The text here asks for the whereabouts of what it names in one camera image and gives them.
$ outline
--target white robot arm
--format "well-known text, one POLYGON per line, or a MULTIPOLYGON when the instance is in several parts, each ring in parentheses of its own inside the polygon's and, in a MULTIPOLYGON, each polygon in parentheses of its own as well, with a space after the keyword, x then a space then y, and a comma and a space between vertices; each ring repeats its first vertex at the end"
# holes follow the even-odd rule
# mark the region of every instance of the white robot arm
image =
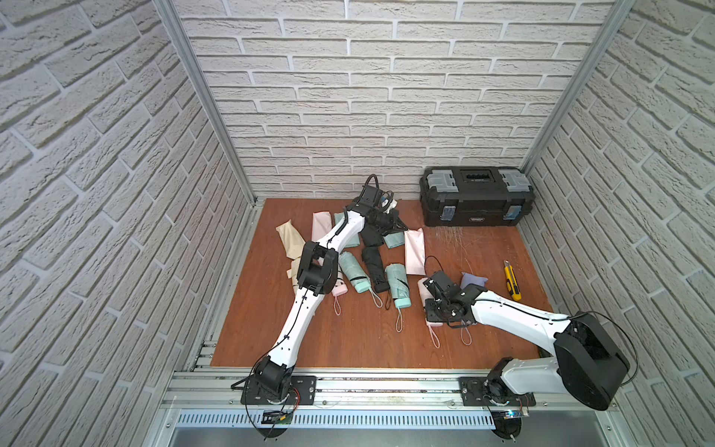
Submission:
MULTIPOLYGON (((287 397, 300 344, 315 310, 335 284, 337 257, 347 241, 366 225, 386 228, 399 220, 391 212, 396 205, 392 197, 379 190, 377 181, 375 187, 368 182, 345 208, 340 225, 317 242, 305 243, 290 314, 273 348, 252 370, 259 394, 270 402, 280 403, 287 397)), ((546 312, 477 285, 462 290, 441 271, 425 286, 434 297, 425 303, 428 321, 452 328, 460 327, 450 324, 455 322, 494 326, 552 355, 538 360, 502 359, 483 383, 483 395, 497 404, 532 392, 570 393, 585 405, 603 410, 628 372, 625 356, 592 315, 546 312)))

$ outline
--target yellow utility knife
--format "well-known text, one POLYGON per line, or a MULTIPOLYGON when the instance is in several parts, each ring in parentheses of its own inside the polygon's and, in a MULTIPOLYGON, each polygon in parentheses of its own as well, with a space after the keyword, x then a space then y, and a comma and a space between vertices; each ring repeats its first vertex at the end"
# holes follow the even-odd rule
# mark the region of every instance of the yellow utility knife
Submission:
POLYGON ((508 261, 504 261, 504 273, 506 273, 506 288, 509 290, 509 295, 514 301, 521 301, 521 290, 516 283, 516 276, 514 276, 514 269, 511 267, 508 261))

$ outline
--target white brick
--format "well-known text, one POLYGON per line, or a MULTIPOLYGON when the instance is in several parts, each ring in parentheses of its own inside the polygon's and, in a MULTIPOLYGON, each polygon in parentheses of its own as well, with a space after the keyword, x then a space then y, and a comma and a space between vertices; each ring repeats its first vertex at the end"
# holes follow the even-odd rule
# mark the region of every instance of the white brick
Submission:
POLYGON ((0 175, 5 175, 29 158, 32 153, 13 134, 0 134, 0 175))
POLYGON ((116 59, 117 65, 126 77, 132 77, 168 43, 170 40, 167 30, 163 26, 157 26, 124 51, 116 59))
POLYGON ((570 76, 549 76, 544 79, 541 85, 542 89, 565 89, 568 82, 571 80, 570 76))
POLYGON ((386 124, 387 118, 383 114, 304 114, 303 122, 305 124, 386 124))
POLYGON ((149 110, 150 114, 156 114, 164 104, 174 96, 174 93, 181 87, 181 84, 186 81, 187 75, 184 71, 184 66, 177 65, 167 76, 163 82, 160 82, 149 94, 144 98, 144 106, 149 110))
POLYGON ((352 85, 364 87, 441 87, 444 85, 444 79, 445 77, 443 74, 353 73, 350 75, 352 85))
POLYGON ((551 110, 553 110, 553 106, 555 104, 529 104, 526 106, 524 109, 524 113, 527 115, 543 115, 547 116, 551 113, 551 110))
POLYGON ((0 318, 4 318, 13 309, 15 303, 35 285, 38 277, 15 264, 1 278, 0 318))
POLYGON ((224 16, 226 9, 221 0, 203 0, 196 2, 194 0, 176 0, 174 4, 181 16, 224 16))
POLYGON ((154 8, 154 4, 152 3, 136 8, 132 11, 132 18, 142 33, 149 31, 154 25, 162 22, 159 18, 159 13, 157 13, 157 9, 154 8))
POLYGON ((64 248, 82 231, 95 216, 102 204, 127 176, 120 163, 114 163, 85 195, 68 212, 46 231, 33 247, 24 253, 24 258, 40 268, 47 269, 64 248))
POLYGON ((169 148, 165 143, 154 146, 129 181, 105 204, 104 211, 108 216, 119 221, 168 154, 169 148))
POLYGON ((638 242, 645 233, 633 220, 633 217, 623 208, 616 196, 611 192, 611 188, 606 186, 606 183, 598 176, 596 171, 590 170, 584 177, 593 189, 593 193, 599 198, 603 207, 608 210, 608 213, 618 222, 618 225, 623 229, 623 233, 628 237, 631 243, 638 242))
POLYGON ((47 62, 46 66, 59 83, 66 87, 138 38, 134 22, 130 17, 125 17, 92 38, 70 46, 67 51, 47 62))
POLYGON ((15 435, 22 429, 25 420, 35 410, 47 388, 53 383, 57 374, 51 371, 38 370, 25 382, 12 402, 8 402, 5 412, 0 416, 2 432, 0 442, 9 446, 15 435))
POLYGON ((40 4, 34 1, 13 1, 0 5, 0 12, 12 23, 16 24, 38 16, 44 12, 58 9, 70 4, 72 0, 48 0, 40 4))
POLYGON ((589 139, 591 139, 591 141, 596 143, 596 146, 599 149, 602 149, 606 143, 611 141, 608 134, 601 128, 598 122, 594 120, 583 107, 581 107, 581 105, 574 104, 569 115, 571 116, 571 119, 578 124, 579 130, 577 132, 583 132, 589 139))
POLYGON ((602 23, 611 10, 610 4, 583 3, 576 11, 573 21, 602 23))
POLYGON ((335 21, 290 20, 283 21, 285 35, 311 37, 342 37, 346 39, 389 39, 393 24, 389 21, 335 21))
POLYGON ((645 23, 646 21, 640 16, 636 15, 634 12, 629 12, 626 17, 626 21, 623 23, 623 26, 621 26, 619 31, 632 39, 640 32, 645 23))
POLYGON ((191 47, 197 56, 222 56, 241 54, 238 40, 234 37, 192 37, 191 47))
POLYGON ((556 58, 557 59, 582 59, 586 55, 586 52, 588 51, 589 47, 590 46, 588 44, 563 44, 563 45, 561 45, 561 48, 558 49, 556 58))
POLYGON ((645 113, 637 111, 628 123, 676 169, 687 175, 696 185, 704 187, 715 180, 712 165, 690 150, 685 144, 666 133, 645 113))
POLYGON ((677 134, 704 157, 715 161, 715 148, 712 145, 715 141, 715 131, 701 120, 689 117, 680 126, 677 134))
POLYGON ((56 179, 99 138, 92 125, 83 120, 57 140, 40 157, 5 179, 0 188, 0 224, 6 222, 31 198, 56 179))
POLYGON ((472 42, 458 40, 452 55, 459 57, 520 57, 547 59, 553 55, 556 44, 527 42, 472 42))
POLYGON ((611 81, 622 90, 627 91, 628 95, 633 97, 638 105, 648 110, 661 120, 668 128, 672 128, 678 124, 687 114, 687 112, 676 105, 664 95, 656 92, 654 89, 646 86, 636 76, 631 74, 623 67, 619 67, 611 81))
POLYGON ((216 99, 295 99, 292 87, 214 87, 216 99))
POLYGON ((692 31, 703 16, 698 9, 675 0, 638 0, 633 10, 682 34, 692 31))
POLYGON ((299 72, 388 72, 390 59, 387 57, 293 57, 293 67, 299 72))
POLYGON ((463 89, 529 89, 538 87, 539 82, 541 82, 541 75, 449 74, 446 87, 463 89))
POLYGON ((698 258, 702 264, 715 270, 715 240, 711 235, 705 233, 684 212, 677 215, 668 222, 668 228, 682 241, 688 249, 698 258))
POLYGON ((22 118, 58 91, 49 75, 41 68, 3 82, 0 84, 0 128, 22 118))
POLYGON ((405 73, 486 73, 490 64, 489 59, 408 59, 398 57, 395 58, 395 71, 405 73))
POLYGON ((570 4, 464 3, 460 20, 479 21, 568 21, 570 4))
POLYGON ((256 104, 253 101, 216 101, 216 104, 218 104, 221 113, 256 112, 256 104))
POLYGON ((166 74, 170 69, 174 68, 176 64, 179 63, 179 56, 173 45, 167 45, 163 50, 159 51, 157 56, 154 58, 159 70, 162 74, 166 74))
POLYGON ((349 135, 348 126, 267 126, 269 135, 349 135))
POLYGON ((434 102, 353 102, 352 111, 364 113, 433 113, 434 102))
POLYGON ((643 200, 628 185, 618 186, 615 194, 680 272, 688 273, 696 268, 697 262, 688 250, 658 221, 655 213, 644 206, 643 200))
POLYGON ((353 135, 413 135, 428 136, 430 128, 426 126, 352 126, 353 135))
POLYGON ((114 65, 107 65, 22 119, 16 128, 31 143, 42 146, 122 82, 119 70, 114 65))
POLYGON ((434 126, 432 128, 432 135, 435 137, 508 137, 511 130, 511 127, 479 127, 476 125, 471 127, 434 126))
MULTIPOLYGON (((4 350, 13 351, 22 340, 24 340, 25 343, 24 348, 19 351, 21 358, 14 358, 10 364, 11 368, 13 366, 19 367, 23 365, 23 363, 25 367, 33 366, 35 362, 39 362, 39 356, 43 355, 49 345, 54 342, 56 336, 53 336, 52 333, 59 332, 62 329, 64 322, 61 323, 61 320, 65 317, 69 317, 71 312, 74 312, 74 309, 72 309, 69 315, 62 315, 52 309, 53 303, 55 309, 57 309, 57 307, 63 308, 66 302, 70 300, 67 294, 62 293, 60 295, 61 291, 67 286, 67 283, 82 266, 82 263, 91 255, 94 248, 104 239, 111 228, 109 223, 103 219, 95 220, 90 224, 80 235, 81 240, 75 240, 75 242, 70 245, 67 251, 60 257, 55 268, 50 270, 49 274, 40 280, 29 295, 17 305, 11 317, 4 321, 0 327, 0 344, 2 348, 4 350), (60 296, 59 302, 55 302, 58 296, 60 296), (46 323, 47 320, 51 320, 53 324, 43 325, 42 323, 46 323), (40 324, 39 329, 32 330, 37 323, 40 324), (28 333, 31 334, 30 339, 25 338, 28 333), (26 361, 23 361, 26 355, 31 358, 29 365, 26 361)), ((77 301, 79 303, 79 300, 75 298, 71 298, 71 301, 77 301)), ((7 375, 0 378, 0 383, 3 382, 3 379, 7 378, 7 375)), ((0 389, 7 392, 14 388, 7 387, 6 384, 3 383, 3 387, 0 389)))
POLYGON ((487 90, 482 101, 486 102, 555 102, 561 96, 556 90, 487 90))
POLYGON ((99 27, 142 4, 142 0, 84 0, 81 5, 90 22, 99 27))
POLYGON ((308 137, 309 146, 381 146, 384 143, 383 137, 308 137))
POLYGON ((715 16, 709 15, 693 35, 693 39, 709 46, 715 46, 715 16))
MULTIPOLYGON (((304 146, 304 137, 233 137, 236 147, 268 147, 268 146, 304 146)), ((324 146, 340 146, 340 144, 324 144, 324 146)))
POLYGON ((467 126, 472 121, 470 115, 418 115, 418 114, 391 114, 390 124, 428 126, 441 124, 445 126, 467 126))
POLYGON ((152 119, 149 125, 137 135, 137 138, 122 151, 120 154, 122 160, 130 167, 135 167, 144 154, 162 136, 164 130, 173 123, 178 114, 179 110, 177 107, 173 103, 169 103, 152 119))
POLYGON ((149 116, 143 109, 137 108, 130 112, 70 169, 67 177, 80 188, 86 189, 148 121, 149 116))
POLYGON ((28 26, 5 31, 0 36, 0 77, 39 61, 87 33, 89 25, 75 8, 66 8, 28 26))
POLYGON ((354 0, 348 5, 351 19, 453 20, 456 3, 354 0))
POLYGON ((618 34, 613 38, 608 52, 649 81, 655 79, 664 67, 662 62, 652 57, 646 50, 618 34))
POLYGON ((613 165, 623 174, 623 177, 641 195, 661 219, 668 217, 676 211, 675 204, 663 193, 660 187, 646 175, 640 167, 625 156, 623 150, 616 144, 606 148, 604 154, 613 162, 613 165))
POLYGON ((352 40, 353 56, 447 56, 446 41, 352 40))
POLYGON ((524 104, 489 104, 484 102, 441 102, 439 113, 519 114, 524 104))
POLYGON ((631 101, 626 95, 622 94, 617 88, 597 74, 594 74, 586 85, 603 100, 603 103, 612 108, 621 118, 627 117, 636 106, 635 102, 631 101))
POLYGON ((345 101, 261 101, 261 110, 268 113, 347 113, 345 101))
POLYGON ((157 68, 149 65, 95 107, 89 113, 89 120, 97 126, 100 132, 106 132, 161 79, 157 68))
POLYGON ((634 160, 640 161, 651 153, 648 145, 636 136, 618 117, 601 101, 591 107, 591 116, 616 140, 634 160))
POLYGON ((684 177, 657 155, 643 167, 703 228, 715 234, 715 206, 697 194, 684 177))
POLYGON ((77 195, 64 183, 33 202, 27 210, 0 230, 0 270, 4 270, 44 233, 77 195))
MULTIPOLYGON (((300 124, 300 117, 296 114, 268 114, 268 113, 223 114, 223 119, 227 126, 246 125, 246 124, 300 124)), ((305 122, 305 124, 344 124, 344 123, 328 123, 328 122, 321 121, 321 122, 305 122)))
POLYGON ((501 24, 445 23, 429 21, 401 21, 398 23, 398 38, 419 39, 469 39, 496 40, 501 33, 501 24))
POLYGON ((345 4, 341 0, 229 0, 233 14, 240 12, 248 17, 300 17, 311 19, 325 17, 329 19, 343 19, 345 17, 345 4))
POLYGON ((393 89, 395 101, 477 101, 479 89, 393 89))
POLYGON ((590 42, 600 27, 600 25, 577 24, 509 24, 504 39, 590 42))
POLYGON ((387 100, 388 89, 369 88, 369 87, 343 87, 343 88, 300 88, 298 94, 301 99, 315 100, 335 100, 335 99, 354 99, 354 100, 387 100))
POLYGON ((348 85, 347 73, 255 72, 253 79, 258 85, 348 85))
POLYGON ((576 61, 533 61, 499 59, 494 64, 495 73, 511 74, 573 74, 578 67, 576 61))
POLYGON ((243 39, 247 54, 346 55, 344 39, 243 39))
POLYGON ((712 57, 712 51, 688 43, 680 36, 652 24, 646 25, 636 41, 673 64, 709 82, 715 81, 715 58, 712 57))
POLYGON ((196 36, 280 36, 276 19, 183 19, 187 35, 196 36))
POLYGON ((715 122, 715 93, 698 79, 669 67, 656 86, 694 112, 715 122))

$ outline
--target mounting plate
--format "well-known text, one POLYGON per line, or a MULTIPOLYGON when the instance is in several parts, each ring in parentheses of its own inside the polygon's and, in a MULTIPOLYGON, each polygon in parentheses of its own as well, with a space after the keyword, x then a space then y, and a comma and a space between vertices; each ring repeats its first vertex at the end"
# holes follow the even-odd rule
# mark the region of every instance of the mounting plate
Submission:
MULTIPOLYGON (((465 407, 483 407, 489 405, 494 407, 494 404, 491 403, 488 398, 484 398, 484 381, 487 380, 485 376, 460 377, 458 380, 459 388, 461 389, 462 404, 465 407)), ((519 399, 521 399, 521 405, 525 407, 536 405, 536 399, 533 393, 515 394, 514 401, 519 402, 519 399)))
MULTIPOLYGON (((300 393, 300 403, 298 406, 312 405, 315 400, 315 381, 314 375, 294 375, 290 378, 290 387, 296 388, 300 393)), ((295 393, 288 393, 288 399, 284 402, 286 407, 295 404, 295 393)), ((258 395, 258 382, 256 378, 250 376, 245 383, 245 391, 241 393, 242 405, 280 405, 283 403, 272 403, 266 398, 258 395)))

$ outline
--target black cable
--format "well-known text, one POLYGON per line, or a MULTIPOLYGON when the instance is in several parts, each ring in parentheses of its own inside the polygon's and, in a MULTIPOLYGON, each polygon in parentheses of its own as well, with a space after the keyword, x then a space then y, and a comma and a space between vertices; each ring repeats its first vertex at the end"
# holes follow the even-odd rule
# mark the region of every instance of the black cable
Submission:
POLYGON ((611 323, 613 323, 613 325, 616 326, 616 329, 620 330, 621 333, 626 337, 626 340, 628 341, 628 343, 630 343, 631 349, 633 350, 633 360, 635 361, 636 366, 633 367, 633 375, 631 376, 631 378, 629 378, 628 380, 623 382, 621 385, 619 385, 619 387, 621 387, 623 385, 628 385, 634 378, 636 378, 636 374, 638 374, 638 352, 636 351, 636 346, 633 344, 631 337, 628 335, 628 333, 625 330, 623 330, 623 328, 621 326, 618 325, 618 323, 613 321, 607 315, 604 315, 603 313, 597 312, 595 310, 589 310, 587 313, 595 313, 596 315, 600 315, 601 317, 603 317, 603 318, 607 319, 608 321, 610 321, 611 323))
POLYGON ((442 267, 442 263, 440 262, 440 260, 437 259, 436 256, 429 255, 429 256, 427 256, 427 257, 425 258, 425 265, 423 266, 423 267, 425 268, 425 275, 427 275, 427 260, 430 259, 431 257, 434 257, 434 258, 435 258, 435 261, 437 261, 437 263, 440 265, 440 270, 444 271, 444 267, 442 267))
MULTIPOLYGON (((239 388, 234 388, 234 387, 235 387, 236 385, 239 385, 241 382, 244 382, 244 381, 245 381, 245 382, 246 382, 246 386, 243 388, 243 393, 246 393, 246 394, 248 393, 248 383, 249 383, 249 382, 248 382, 248 379, 249 379, 252 375, 254 375, 254 371, 255 371, 255 369, 256 369, 256 366, 258 366, 258 363, 260 363, 261 360, 263 360, 263 358, 264 358, 266 355, 268 355, 268 353, 270 353, 270 351, 274 350, 275 348, 277 348, 278 346, 280 346, 281 343, 283 343, 284 341, 286 341, 286 340, 288 339, 288 337, 290 336, 290 333, 293 331, 293 328, 295 327, 295 323, 298 322, 298 315, 300 315, 300 309, 303 307, 303 303, 305 302, 305 298, 307 297, 307 295, 308 295, 308 294, 307 294, 307 292, 306 292, 305 295, 303 295, 303 298, 300 299, 300 306, 298 307, 298 311, 295 313, 295 320, 293 320, 293 324, 292 324, 292 326, 290 326, 290 329, 288 330, 288 332, 283 336, 283 338, 282 338, 278 343, 276 343, 275 345, 273 345, 272 348, 270 348, 269 350, 267 350, 263 355, 261 355, 261 356, 258 358, 258 360, 256 360, 256 363, 253 364, 253 366, 251 367, 251 371, 249 372, 249 374, 248 374, 248 376, 247 376, 246 378, 244 378, 244 379, 242 379, 242 380, 239 380, 238 382, 236 382, 236 383, 234 383, 233 385, 231 385, 231 389, 232 389, 232 390, 234 390, 234 389, 239 389, 239 388)), ((251 415, 248 413, 248 397, 246 397, 246 398, 243 400, 243 407, 244 407, 244 409, 246 410, 246 416, 248 417, 248 421, 251 423, 251 425, 253 426, 253 428, 255 428, 256 431, 257 431, 259 434, 262 435, 263 433, 261 432, 261 429, 256 426, 256 424, 253 422, 253 419, 251 418, 251 415)))

